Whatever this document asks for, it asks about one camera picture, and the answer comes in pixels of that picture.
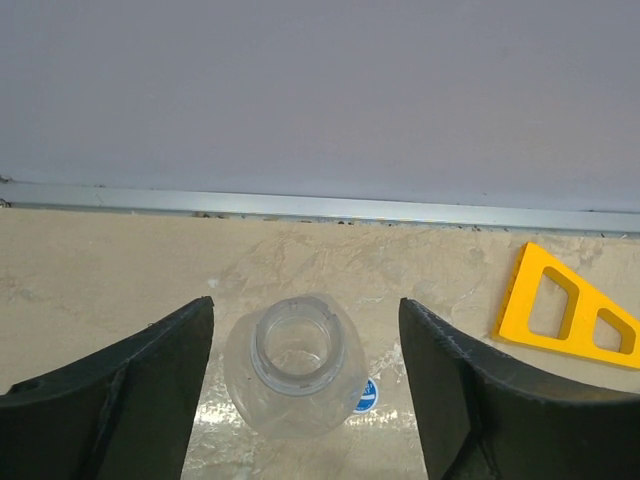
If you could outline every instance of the bottle opening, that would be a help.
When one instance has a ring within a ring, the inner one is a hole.
[[[326,326],[305,317],[281,318],[267,331],[265,352],[284,373],[306,375],[329,358],[331,338]]]
[[[315,297],[278,302],[256,325],[251,362],[258,377],[278,393],[316,393],[344,362],[342,324]]]

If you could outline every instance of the clear plastic bottle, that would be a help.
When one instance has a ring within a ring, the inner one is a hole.
[[[282,300],[240,319],[225,347],[224,374],[242,418],[277,438],[314,437],[338,427],[368,378],[351,319],[319,295]]]

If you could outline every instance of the blue label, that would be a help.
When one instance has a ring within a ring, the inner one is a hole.
[[[364,392],[360,397],[358,406],[353,411],[354,413],[367,413],[373,409],[378,403],[378,386],[373,378],[367,380],[367,385],[364,387]]]

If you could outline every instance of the yellow triangle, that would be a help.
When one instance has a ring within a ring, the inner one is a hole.
[[[567,308],[557,338],[533,333],[529,317],[543,275],[567,291]],[[593,333],[598,317],[620,332],[620,351],[598,347]],[[616,305],[542,247],[527,243],[520,250],[513,277],[492,336],[496,340],[640,369],[640,322]]]

